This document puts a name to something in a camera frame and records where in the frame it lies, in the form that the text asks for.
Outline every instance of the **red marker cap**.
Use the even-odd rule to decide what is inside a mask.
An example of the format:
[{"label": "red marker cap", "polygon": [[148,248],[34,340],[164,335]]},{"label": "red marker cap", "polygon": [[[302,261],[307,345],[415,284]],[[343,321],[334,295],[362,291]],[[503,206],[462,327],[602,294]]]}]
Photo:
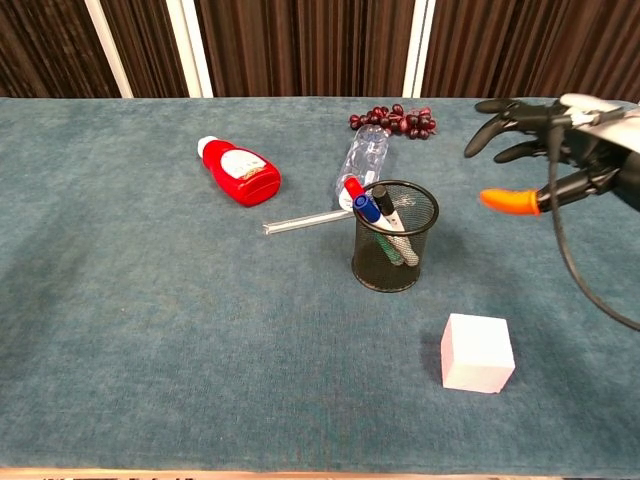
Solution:
[{"label": "red marker cap", "polygon": [[355,200],[359,195],[364,193],[364,188],[356,177],[349,177],[344,181],[344,188],[347,189],[351,198]]}]

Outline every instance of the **black marker cap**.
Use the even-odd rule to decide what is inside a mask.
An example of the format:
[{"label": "black marker cap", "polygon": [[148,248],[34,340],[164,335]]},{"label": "black marker cap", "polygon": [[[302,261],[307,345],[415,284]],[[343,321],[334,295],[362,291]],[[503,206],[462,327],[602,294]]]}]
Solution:
[{"label": "black marker cap", "polygon": [[389,192],[387,192],[384,185],[376,185],[373,187],[371,189],[371,194],[373,195],[373,199],[376,201],[378,208],[382,212],[382,215],[385,217],[387,215],[391,215],[396,210],[396,207],[393,206],[393,202],[389,196]]}]

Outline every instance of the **bottle label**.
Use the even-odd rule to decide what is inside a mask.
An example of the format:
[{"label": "bottle label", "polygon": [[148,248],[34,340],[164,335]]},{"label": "bottle label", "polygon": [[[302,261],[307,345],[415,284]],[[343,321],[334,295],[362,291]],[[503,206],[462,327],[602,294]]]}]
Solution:
[{"label": "bottle label", "polygon": [[266,165],[266,162],[260,157],[244,150],[230,150],[220,158],[222,169],[235,179],[249,178]]},{"label": "bottle label", "polygon": [[340,195],[338,195],[338,203],[343,210],[347,210],[348,212],[353,210],[353,200],[346,188],[343,188],[340,191]]}]

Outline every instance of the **marker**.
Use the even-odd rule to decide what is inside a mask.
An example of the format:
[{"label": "marker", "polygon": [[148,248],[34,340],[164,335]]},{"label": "marker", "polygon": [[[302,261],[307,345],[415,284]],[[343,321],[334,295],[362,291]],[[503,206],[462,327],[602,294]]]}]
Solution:
[{"label": "marker", "polygon": [[393,245],[389,243],[389,241],[380,235],[378,232],[373,232],[373,236],[376,238],[376,241],[384,251],[384,253],[389,257],[389,261],[393,263],[396,267],[399,267],[404,263],[404,259],[402,255],[398,253],[398,251],[393,248]]},{"label": "marker", "polygon": [[387,192],[384,185],[376,185],[373,187],[371,194],[373,195],[373,199],[378,205],[378,208],[382,212],[382,215],[384,215],[384,218],[389,220],[393,229],[396,232],[404,232],[404,225],[402,224],[402,220],[400,220],[400,215],[396,212],[396,207],[393,205],[389,192]]},{"label": "marker", "polygon": [[344,188],[347,189],[347,192],[349,192],[349,195],[353,200],[355,200],[358,195],[362,195],[364,193],[364,188],[362,188],[358,179],[353,176],[344,181]]},{"label": "marker", "polygon": [[[387,219],[380,214],[380,210],[378,210],[371,199],[365,194],[358,195],[353,201],[353,206],[370,224],[375,225],[378,228],[382,228],[383,230],[394,230]],[[385,236],[385,238],[389,240],[394,247],[396,247],[400,252],[400,255],[402,255],[404,260],[407,262],[407,265],[410,267],[418,265],[420,259],[411,248],[411,243],[408,238],[393,236]]]}]

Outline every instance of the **red plastic bottle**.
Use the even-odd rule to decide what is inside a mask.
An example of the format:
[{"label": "red plastic bottle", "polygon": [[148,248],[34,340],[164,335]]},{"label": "red plastic bottle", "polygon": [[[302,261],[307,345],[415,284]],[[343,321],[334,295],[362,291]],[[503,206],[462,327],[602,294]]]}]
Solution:
[{"label": "red plastic bottle", "polygon": [[245,207],[268,200],[280,188],[278,169],[251,150],[204,137],[198,142],[198,154],[220,188]]}]

